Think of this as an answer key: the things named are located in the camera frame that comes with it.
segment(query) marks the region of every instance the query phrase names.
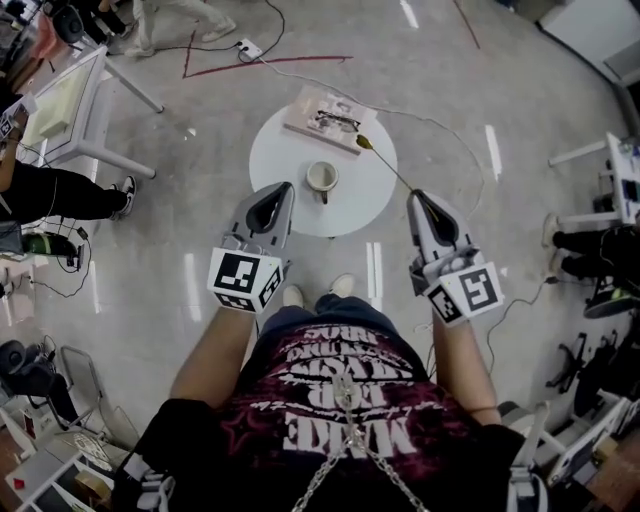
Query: glasses on book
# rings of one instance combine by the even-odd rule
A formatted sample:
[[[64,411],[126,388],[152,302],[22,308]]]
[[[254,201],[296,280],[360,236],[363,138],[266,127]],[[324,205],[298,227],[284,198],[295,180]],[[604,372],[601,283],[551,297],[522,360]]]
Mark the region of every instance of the glasses on book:
[[[332,121],[340,123],[342,131],[345,132],[357,132],[360,128],[360,121],[356,121],[355,119],[351,119],[349,117],[332,114],[331,112],[327,112],[325,110],[318,110],[318,114],[316,115],[315,120],[321,121],[322,119],[331,119]]]

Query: white marker cube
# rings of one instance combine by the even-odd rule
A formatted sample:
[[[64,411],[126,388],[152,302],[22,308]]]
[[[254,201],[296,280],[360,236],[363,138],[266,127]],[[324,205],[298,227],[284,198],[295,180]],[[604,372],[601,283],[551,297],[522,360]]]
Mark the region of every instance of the white marker cube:
[[[262,313],[283,281],[280,258],[213,248],[207,289],[221,306]]]
[[[504,302],[493,263],[446,274],[427,289],[425,296],[447,327],[501,306]]]

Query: forearm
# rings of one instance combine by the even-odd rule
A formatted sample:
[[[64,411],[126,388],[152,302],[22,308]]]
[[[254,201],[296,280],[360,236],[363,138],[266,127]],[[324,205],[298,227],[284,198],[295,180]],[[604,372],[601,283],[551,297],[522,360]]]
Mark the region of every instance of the forearm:
[[[220,308],[178,372],[171,398],[220,407],[233,392],[247,350],[253,315]]]
[[[7,139],[7,147],[0,164],[0,193],[6,192],[11,187],[13,181],[13,171],[16,168],[16,152],[18,149],[18,142],[12,139]]]
[[[445,328],[433,314],[438,385],[483,425],[501,423],[496,392],[469,322]]]

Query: star print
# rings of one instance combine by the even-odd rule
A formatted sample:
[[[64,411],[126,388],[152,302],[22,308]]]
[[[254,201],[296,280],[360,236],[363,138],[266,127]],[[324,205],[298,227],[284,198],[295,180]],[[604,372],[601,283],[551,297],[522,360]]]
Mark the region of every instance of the star print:
[[[253,435],[271,430],[273,425],[256,421],[255,411],[251,409],[239,411],[238,415],[229,421],[221,421],[220,426],[229,437],[229,455],[242,449],[242,446]]]

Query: coffee cup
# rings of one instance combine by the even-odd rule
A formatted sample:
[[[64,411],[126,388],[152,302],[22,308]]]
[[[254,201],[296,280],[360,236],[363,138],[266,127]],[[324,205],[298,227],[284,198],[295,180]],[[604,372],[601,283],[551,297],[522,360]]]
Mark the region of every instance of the coffee cup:
[[[329,191],[338,184],[338,169],[328,162],[315,162],[307,169],[307,184],[322,199],[329,202]]]

